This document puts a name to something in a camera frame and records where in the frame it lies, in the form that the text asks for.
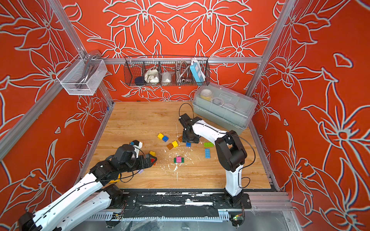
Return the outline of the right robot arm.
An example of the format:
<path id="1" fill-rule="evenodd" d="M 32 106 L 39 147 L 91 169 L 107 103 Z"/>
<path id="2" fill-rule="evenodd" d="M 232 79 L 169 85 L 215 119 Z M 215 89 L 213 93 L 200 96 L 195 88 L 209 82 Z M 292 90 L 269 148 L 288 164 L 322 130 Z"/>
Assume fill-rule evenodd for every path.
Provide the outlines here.
<path id="1" fill-rule="evenodd" d="M 241 204 L 242 168 L 247 158 L 247 152 L 235 131 L 222 131 L 200 117 L 190 118 L 187 114 L 179 117 L 183 126 L 183 141 L 198 143 L 201 137 L 211 142 L 217 152 L 221 166 L 225 169 L 225 201 L 232 208 Z"/>

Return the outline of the dark green lego plate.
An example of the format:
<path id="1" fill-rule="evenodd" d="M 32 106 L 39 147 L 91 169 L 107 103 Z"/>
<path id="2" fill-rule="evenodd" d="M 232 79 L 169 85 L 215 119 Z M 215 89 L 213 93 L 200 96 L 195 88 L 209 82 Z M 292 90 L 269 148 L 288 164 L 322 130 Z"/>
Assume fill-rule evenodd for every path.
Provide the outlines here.
<path id="1" fill-rule="evenodd" d="M 174 163 L 176 163 L 176 164 L 180 164 L 180 163 L 184 163 L 184 162 L 185 162 L 185 160 L 184 160 L 184 158 L 183 158 L 183 157 L 175 157 L 175 158 L 173 159 L 173 162 L 174 162 Z"/>

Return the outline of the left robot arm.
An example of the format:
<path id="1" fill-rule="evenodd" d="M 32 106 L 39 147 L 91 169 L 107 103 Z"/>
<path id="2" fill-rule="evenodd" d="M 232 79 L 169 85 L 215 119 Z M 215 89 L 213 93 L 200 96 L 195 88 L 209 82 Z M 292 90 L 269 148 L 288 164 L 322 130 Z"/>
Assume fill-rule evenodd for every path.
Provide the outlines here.
<path id="1" fill-rule="evenodd" d="M 134 175 L 152 167 L 157 158 L 137 145 L 124 144 L 114 155 L 98 162 L 66 193 L 41 210 L 26 212 L 18 220 L 21 231 L 70 231 L 95 213 L 126 206 L 122 190 L 113 181 L 124 172 Z"/>

